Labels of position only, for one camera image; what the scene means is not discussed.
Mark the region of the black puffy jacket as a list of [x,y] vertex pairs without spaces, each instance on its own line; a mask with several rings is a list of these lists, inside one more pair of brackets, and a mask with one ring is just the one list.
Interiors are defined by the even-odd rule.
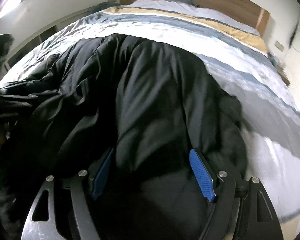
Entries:
[[242,105],[196,55],[145,38],[80,40],[45,60],[7,94],[35,95],[0,151],[0,225],[19,239],[52,172],[89,168],[112,153],[93,204],[101,239],[198,239],[211,204],[189,152],[221,154],[245,174]]

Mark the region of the striped duvet cover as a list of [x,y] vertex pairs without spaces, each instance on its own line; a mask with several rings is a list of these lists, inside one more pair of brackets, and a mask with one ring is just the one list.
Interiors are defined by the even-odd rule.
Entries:
[[197,55],[243,107],[248,174],[262,180],[283,225],[300,226],[300,112],[267,57],[261,36],[216,20],[118,5],[81,18],[31,50],[1,83],[29,76],[48,56],[82,38],[126,34]]

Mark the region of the dark teal cloth on shelf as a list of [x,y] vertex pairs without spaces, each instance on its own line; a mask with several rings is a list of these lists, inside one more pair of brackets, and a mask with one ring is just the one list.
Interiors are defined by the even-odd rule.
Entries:
[[110,7],[115,7],[118,5],[120,5],[120,4],[116,3],[116,2],[102,2],[102,3],[92,7],[89,11],[92,14],[92,13],[96,13],[96,12],[102,11],[104,9],[108,9]]

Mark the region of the wooden nightstand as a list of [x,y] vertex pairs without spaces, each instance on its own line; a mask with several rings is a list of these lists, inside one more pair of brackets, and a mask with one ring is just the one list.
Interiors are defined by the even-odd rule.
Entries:
[[276,71],[279,74],[279,76],[281,77],[282,81],[288,87],[290,85],[290,81],[289,81],[288,77],[286,76],[285,72],[283,71],[283,68],[276,67]]

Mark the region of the light blue pillow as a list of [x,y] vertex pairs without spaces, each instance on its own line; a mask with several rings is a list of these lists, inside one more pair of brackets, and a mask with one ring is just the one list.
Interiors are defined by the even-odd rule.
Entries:
[[260,36],[260,33],[244,23],[238,22],[226,14],[209,8],[194,7],[185,3],[174,2],[170,0],[137,0],[127,7],[137,7],[146,9],[159,9],[161,11],[177,12],[197,18],[216,20],[246,33]]

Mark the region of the dark grey pillow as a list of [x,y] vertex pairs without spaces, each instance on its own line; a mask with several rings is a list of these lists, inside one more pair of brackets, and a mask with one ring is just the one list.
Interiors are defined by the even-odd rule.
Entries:
[[174,2],[179,2],[179,3],[185,3],[194,7],[199,7],[199,4],[193,0],[170,0],[170,1],[174,1]]

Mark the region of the beige wall socket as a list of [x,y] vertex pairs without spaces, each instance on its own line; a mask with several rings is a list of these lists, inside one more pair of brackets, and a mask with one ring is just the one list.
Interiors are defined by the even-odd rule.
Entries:
[[284,51],[285,47],[279,42],[275,41],[274,46],[279,50],[279,51]]

